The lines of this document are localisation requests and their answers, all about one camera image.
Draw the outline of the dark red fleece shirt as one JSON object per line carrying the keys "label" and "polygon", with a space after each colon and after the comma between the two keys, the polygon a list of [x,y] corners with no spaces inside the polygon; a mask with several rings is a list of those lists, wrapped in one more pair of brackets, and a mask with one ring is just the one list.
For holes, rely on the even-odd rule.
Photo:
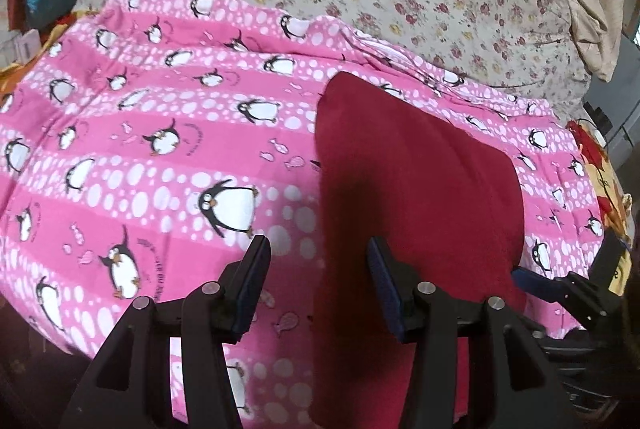
{"label": "dark red fleece shirt", "polygon": [[503,152],[351,74],[324,89],[314,140],[326,267],[312,311],[310,415],[323,428],[393,428],[413,351],[385,323],[368,241],[385,238],[452,297],[499,296],[523,311],[511,276],[524,247],[521,186]]}

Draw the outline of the pink penguin blanket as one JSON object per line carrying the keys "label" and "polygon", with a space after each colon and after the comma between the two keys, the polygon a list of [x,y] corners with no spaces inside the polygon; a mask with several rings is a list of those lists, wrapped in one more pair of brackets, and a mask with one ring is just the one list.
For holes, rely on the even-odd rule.
{"label": "pink penguin blanket", "polygon": [[511,96],[332,16],[244,0],[108,0],[1,99],[1,291],[53,345],[92,357],[131,301],[186,296],[272,249],[250,332],[226,349],[242,420],[307,428],[326,261],[318,104],[341,73],[512,160],[517,265],[585,274],[603,241],[573,134]]}

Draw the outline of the small white pink box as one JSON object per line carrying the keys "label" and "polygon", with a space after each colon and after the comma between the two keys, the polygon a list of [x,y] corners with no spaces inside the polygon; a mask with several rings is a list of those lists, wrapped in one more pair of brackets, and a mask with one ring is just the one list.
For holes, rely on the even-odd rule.
{"label": "small white pink box", "polygon": [[41,50],[41,38],[38,30],[32,28],[13,38],[15,62],[21,65],[29,63]]}

